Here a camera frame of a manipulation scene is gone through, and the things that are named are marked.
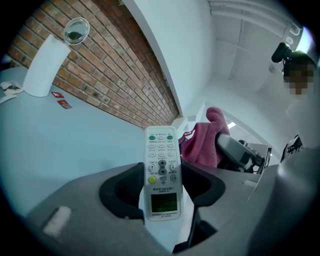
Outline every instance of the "remote control button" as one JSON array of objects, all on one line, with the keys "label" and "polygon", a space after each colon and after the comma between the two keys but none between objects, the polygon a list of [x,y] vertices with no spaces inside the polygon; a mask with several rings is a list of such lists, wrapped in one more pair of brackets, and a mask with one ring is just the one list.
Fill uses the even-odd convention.
[{"label": "remote control button", "polygon": [[155,177],[155,176],[151,176],[151,177],[149,178],[149,183],[151,183],[151,184],[156,183],[156,177]]},{"label": "remote control button", "polygon": [[160,160],[160,161],[158,162],[158,165],[160,165],[160,167],[165,167],[166,164],[167,164],[167,162],[166,162],[165,160]]},{"label": "remote control button", "polygon": [[160,170],[159,170],[159,175],[165,175],[165,174],[167,174],[166,168],[161,167]]},{"label": "remote control button", "polygon": [[172,182],[175,182],[175,181],[177,180],[177,176],[174,175],[174,174],[172,174],[172,175],[170,176],[170,180],[171,180]]}]

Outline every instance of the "red card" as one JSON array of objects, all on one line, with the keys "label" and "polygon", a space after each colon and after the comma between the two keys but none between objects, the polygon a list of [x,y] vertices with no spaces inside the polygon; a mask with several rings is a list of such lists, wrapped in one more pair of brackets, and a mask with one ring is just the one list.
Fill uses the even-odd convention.
[{"label": "red card", "polygon": [[72,106],[69,105],[69,103],[65,100],[65,99],[62,99],[62,100],[58,100],[58,103],[64,107],[65,109],[71,109]]},{"label": "red card", "polygon": [[53,96],[56,97],[56,98],[64,98],[64,96],[63,96],[60,92],[52,91],[51,93],[52,93]]}]

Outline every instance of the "white remote control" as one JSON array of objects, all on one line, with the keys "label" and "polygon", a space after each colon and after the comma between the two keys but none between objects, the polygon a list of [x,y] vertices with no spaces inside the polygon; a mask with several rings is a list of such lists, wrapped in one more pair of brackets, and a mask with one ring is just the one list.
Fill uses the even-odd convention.
[{"label": "white remote control", "polygon": [[149,126],[144,145],[144,209],[150,221],[183,216],[181,161],[176,128]]}]

